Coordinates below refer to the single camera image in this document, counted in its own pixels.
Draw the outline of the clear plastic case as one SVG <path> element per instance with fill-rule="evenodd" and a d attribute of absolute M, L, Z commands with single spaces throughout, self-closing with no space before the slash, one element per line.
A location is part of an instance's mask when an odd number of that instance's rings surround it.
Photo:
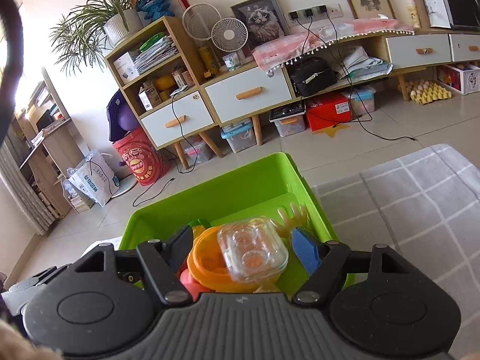
<path fill-rule="evenodd" d="M 216 236 L 229 275 L 237 283 L 275 283 L 287 268 L 287 247 L 265 217 L 221 225 Z"/>

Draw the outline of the pink toy piece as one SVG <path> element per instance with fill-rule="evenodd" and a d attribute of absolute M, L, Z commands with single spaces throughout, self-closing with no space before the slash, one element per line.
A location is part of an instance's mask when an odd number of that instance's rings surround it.
<path fill-rule="evenodd" d="M 201 283 L 199 283 L 193 275 L 191 275 L 190 271 L 188 269 L 185 269 L 181 274 L 180 274 L 180 281 L 182 285 L 187 289 L 187 291 L 190 293 L 191 297 L 193 300 L 196 302 L 199 299 L 199 296 L 202 293 L 212 293 L 211 289 L 208 289 L 207 287 L 203 286 Z"/>

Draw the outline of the red snack bucket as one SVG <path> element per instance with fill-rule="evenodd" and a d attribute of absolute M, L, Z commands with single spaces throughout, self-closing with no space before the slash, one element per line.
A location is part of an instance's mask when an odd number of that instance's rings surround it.
<path fill-rule="evenodd" d="M 114 142 L 113 147 L 142 186 L 153 185 L 170 168 L 168 160 L 155 149 L 141 127 Z"/>

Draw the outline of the grey checked table cloth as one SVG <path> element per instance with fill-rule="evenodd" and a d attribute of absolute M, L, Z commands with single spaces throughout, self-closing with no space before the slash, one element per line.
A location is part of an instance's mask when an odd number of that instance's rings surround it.
<path fill-rule="evenodd" d="M 479 351 L 476 166 L 450 145 L 439 144 L 338 180 L 307 185 L 334 232 L 328 240 L 355 250 L 383 243 L 400 252 L 457 302 L 461 325 L 452 355 L 462 358 Z"/>

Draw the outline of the white paper shopping bag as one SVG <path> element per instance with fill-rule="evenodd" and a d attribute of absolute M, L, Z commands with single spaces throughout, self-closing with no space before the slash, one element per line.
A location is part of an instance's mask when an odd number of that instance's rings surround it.
<path fill-rule="evenodd" d="M 70 194 L 82 192 L 100 206 L 105 206 L 120 188 L 120 181 L 103 158 L 91 150 L 77 165 L 67 169 L 62 186 Z"/>

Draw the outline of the yellow star floor sticker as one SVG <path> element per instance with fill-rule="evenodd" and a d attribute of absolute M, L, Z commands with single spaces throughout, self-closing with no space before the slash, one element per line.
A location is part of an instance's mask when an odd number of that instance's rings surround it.
<path fill-rule="evenodd" d="M 335 134 L 343 129 L 347 129 L 349 128 L 348 125 L 345 125 L 345 124 L 334 124 L 332 126 L 329 126 L 329 127 L 324 127 L 322 129 L 318 129 L 316 131 L 314 131 L 313 133 L 314 134 L 325 134 L 326 136 L 330 137 L 330 138 L 334 138 L 335 137 Z"/>

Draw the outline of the clear storage box black lid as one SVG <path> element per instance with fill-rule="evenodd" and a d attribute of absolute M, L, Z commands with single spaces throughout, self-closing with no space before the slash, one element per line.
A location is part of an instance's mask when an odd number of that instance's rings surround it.
<path fill-rule="evenodd" d="M 305 130 L 305 113 L 305 105 L 295 102 L 272 109 L 268 121 L 275 125 L 280 137 L 288 137 Z"/>

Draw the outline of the wooden side desk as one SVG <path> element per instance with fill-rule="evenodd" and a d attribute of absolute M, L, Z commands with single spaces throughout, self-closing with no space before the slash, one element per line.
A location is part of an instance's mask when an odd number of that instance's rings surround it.
<path fill-rule="evenodd" d="M 35 232 L 46 235 L 72 209 L 64 180 L 83 153 L 78 131 L 46 69 L 7 129 L 1 181 Z"/>

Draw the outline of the wooden shelf cabinet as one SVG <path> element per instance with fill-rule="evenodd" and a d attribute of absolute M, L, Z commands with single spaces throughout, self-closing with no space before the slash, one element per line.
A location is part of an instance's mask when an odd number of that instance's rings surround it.
<path fill-rule="evenodd" d="M 219 158 L 209 136 L 218 125 L 202 85 L 204 64 L 178 18 L 163 17 L 122 41 L 105 57 L 133 115 L 157 149 L 172 146 L 189 167 L 183 145 L 200 138 Z"/>

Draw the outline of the pink checked cloth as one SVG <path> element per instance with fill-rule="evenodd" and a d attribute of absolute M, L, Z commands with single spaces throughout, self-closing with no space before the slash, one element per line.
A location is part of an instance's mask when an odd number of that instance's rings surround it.
<path fill-rule="evenodd" d="M 261 70 L 271 72 L 288 63 L 296 62 L 303 55 L 326 49 L 339 41 L 353 41 L 365 36 L 387 34 L 414 35 L 415 30 L 396 19 L 354 19 L 279 37 L 256 47 L 252 55 Z"/>

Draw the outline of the white colourful toy box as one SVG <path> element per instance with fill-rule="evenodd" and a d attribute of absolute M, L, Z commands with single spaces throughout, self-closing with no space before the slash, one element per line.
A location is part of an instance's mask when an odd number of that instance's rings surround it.
<path fill-rule="evenodd" d="M 456 92 L 466 95 L 479 92 L 479 67 L 469 63 L 439 65 L 437 80 Z"/>

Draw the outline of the small white desk fan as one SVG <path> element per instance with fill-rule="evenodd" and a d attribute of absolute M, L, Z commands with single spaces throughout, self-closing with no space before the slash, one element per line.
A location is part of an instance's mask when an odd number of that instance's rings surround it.
<path fill-rule="evenodd" d="M 248 40 L 247 26 L 240 19 L 220 19 L 211 29 L 211 40 L 220 51 L 239 56 Z"/>

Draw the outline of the potted spider plant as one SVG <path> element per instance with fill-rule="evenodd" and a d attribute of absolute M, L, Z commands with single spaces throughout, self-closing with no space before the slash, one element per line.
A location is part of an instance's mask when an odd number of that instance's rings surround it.
<path fill-rule="evenodd" d="M 125 24 L 129 8 L 130 0 L 87 0 L 62 16 L 49 35 L 61 71 L 70 76 L 82 68 L 103 68 L 108 40 L 104 26 L 114 16 Z"/>

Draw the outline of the white round fan guard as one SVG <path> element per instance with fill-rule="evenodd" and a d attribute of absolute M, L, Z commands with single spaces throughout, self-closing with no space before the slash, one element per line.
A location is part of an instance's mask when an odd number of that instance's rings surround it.
<path fill-rule="evenodd" d="M 197 3 L 185 9 L 181 21 L 186 33 L 196 41 L 208 41 L 221 14 L 209 3 Z"/>

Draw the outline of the framed cat picture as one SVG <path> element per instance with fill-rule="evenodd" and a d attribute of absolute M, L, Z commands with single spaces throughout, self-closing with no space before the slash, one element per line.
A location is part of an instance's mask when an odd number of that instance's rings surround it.
<path fill-rule="evenodd" d="M 290 34 L 277 0 L 248 0 L 233 5 L 231 9 L 247 27 L 250 51 Z"/>

